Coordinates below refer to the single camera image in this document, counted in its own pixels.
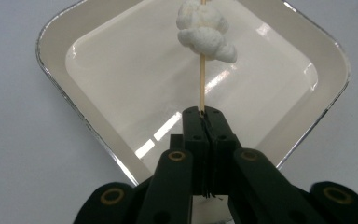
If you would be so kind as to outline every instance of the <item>white table surface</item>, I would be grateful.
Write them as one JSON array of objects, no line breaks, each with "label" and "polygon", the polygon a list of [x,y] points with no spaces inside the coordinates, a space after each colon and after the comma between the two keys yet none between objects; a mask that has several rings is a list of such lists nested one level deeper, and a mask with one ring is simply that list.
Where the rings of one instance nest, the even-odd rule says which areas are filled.
[{"label": "white table surface", "polygon": [[[0,0],[0,223],[72,223],[96,188],[130,183],[36,61],[39,31],[75,2]],[[358,192],[358,0],[289,2],[346,50],[351,81],[282,172]]]}]

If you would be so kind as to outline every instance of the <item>screw hole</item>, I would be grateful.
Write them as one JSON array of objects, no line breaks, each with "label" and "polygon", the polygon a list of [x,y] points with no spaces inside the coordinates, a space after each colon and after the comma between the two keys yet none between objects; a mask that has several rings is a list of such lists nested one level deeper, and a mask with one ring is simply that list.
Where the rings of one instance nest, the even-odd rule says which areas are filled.
[{"label": "screw hole", "polygon": [[174,151],[168,154],[168,158],[172,161],[182,161],[186,157],[186,154],[181,151]]},{"label": "screw hole", "polygon": [[241,154],[242,158],[247,161],[256,161],[257,160],[257,154],[255,154],[253,151],[250,150],[244,150]]},{"label": "screw hole", "polygon": [[119,203],[124,197],[124,191],[118,188],[108,189],[101,195],[100,201],[105,205]]},{"label": "screw hole", "polygon": [[160,211],[153,216],[153,219],[156,224],[166,224],[171,221],[171,216],[166,211]]},{"label": "screw hole", "polygon": [[335,187],[324,188],[324,196],[340,204],[350,204],[353,202],[353,198],[350,194],[348,194],[342,189],[338,189]]}]

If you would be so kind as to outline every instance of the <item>wooden skewer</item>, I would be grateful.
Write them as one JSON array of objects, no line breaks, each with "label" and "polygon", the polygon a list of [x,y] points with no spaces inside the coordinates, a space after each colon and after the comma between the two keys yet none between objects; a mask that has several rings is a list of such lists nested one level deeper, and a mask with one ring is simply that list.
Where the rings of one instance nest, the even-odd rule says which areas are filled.
[{"label": "wooden skewer", "polygon": [[205,55],[200,54],[200,116],[205,112]]}]

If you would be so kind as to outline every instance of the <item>square tray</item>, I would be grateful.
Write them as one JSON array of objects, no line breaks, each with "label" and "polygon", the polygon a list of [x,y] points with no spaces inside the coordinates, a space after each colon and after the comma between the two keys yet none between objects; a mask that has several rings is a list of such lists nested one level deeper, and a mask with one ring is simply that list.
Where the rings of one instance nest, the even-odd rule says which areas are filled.
[{"label": "square tray", "polygon": [[[37,58],[136,185],[153,174],[181,112],[198,103],[199,56],[175,25],[182,1],[82,1],[53,18]],[[207,62],[206,105],[244,147],[280,167],[348,84],[339,44],[280,0],[213,0],[236,63]],[[229,217],[227,198],[195,198],[194,223]]]}]

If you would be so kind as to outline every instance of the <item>tray rim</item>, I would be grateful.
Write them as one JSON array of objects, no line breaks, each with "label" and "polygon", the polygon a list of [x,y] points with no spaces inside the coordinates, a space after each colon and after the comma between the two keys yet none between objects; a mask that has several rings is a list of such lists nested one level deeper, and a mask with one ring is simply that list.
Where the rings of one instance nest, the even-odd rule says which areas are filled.
[{"label": "tray rim", "polygon": [[[63,9],[62,11],[58,12],[56,15],[54,15],[42,28],[42,30],[39,32],[39,36],[35,43],[35,54],[36,59],[38,61],[39,66],[44,71],[48,79],[53,83],[53,85],[58,89],[60,94],[63,96],[63,98],[67,101],[67,103],[75,110],[75,112],[78,114],[78,116],[85,122],[86,126],[91,130],[92,135],[100,142],[100,144],[103,146],[103,148],[108,152],[108,154],[114,159],[114,161],[120,166],[122,171],[125,173],[125,175],[128,177],[128,179],[131,181],[131,183],[136,186],[140,184],[137,179],[131,174],[129,169],[125,166],[125,164],[118,158],[118,156],[112,151],[111,147],[108,146],[108,144],[102,139],[102,137],[98,134],[98,132],[91,126],[89,121],[85,118],[83,113],[78,109],[78,107],[75,105],[75,103],[72,101],[72,99],[69,97],[69,95],[65,92],[65,90],[60,86],[60,84],[57,82],[57,80],[53,77],[51,72],[48,70],[48,68],[45,66],[45,63],[41,57],[41,41],[45,35],[46,30],[49,28],[49,26],[55,22],[57,19],[59,19],[62,15],[66,14],[67,12],[75,9],[76,7],[87,3],[91,0],[80,0],[77,3],[72,4],[71,6]],[[348,87],[349,81],[351,80],[351,66],[349,63],[349,59],[347,56],[346,51],[341,47],[341,45],[337,42],[337,40],[327,33],[325,29],[320,27],[318,24],[316,24],[314,21],[310,20],[306,15],[301,13],[298,9],[291,6],[288,2],[284,0],[277,0],[281,2],[282,4],[289,7],[291,10],[293,10],[298,16],[304,18],[306,21],[310,22],[311,25],[313,25],[315,28],[317,28],[321,33],[327,36],[331,41],[334,42],[334,45],[336,48],[341,52],[341,56],[345,62],[346,70],[347,70],[347,76],[344,85],[342,86],[341,90],[337,93],[335,98],[330,102],[330,104],[326,107],[326,109],[321,113],[321,115],[309,126],[309,128],[302,134],[302,136],[296,141],[296,143],[290,148],[288,153],[282,158],[282,160],[276,165],[278,169],[280,169],[284,163],[288,160],[290,155],[296,150],[296,148],[304,141],[304,139],[310,134],[310,132],[315,128],[315,126],[322,120],[322,118],[326,115],[326,113],[330,110],[330,108],[333,106],[333,104],[337,101],[337,99],[341,96],[342,92],[346,90]]]}]

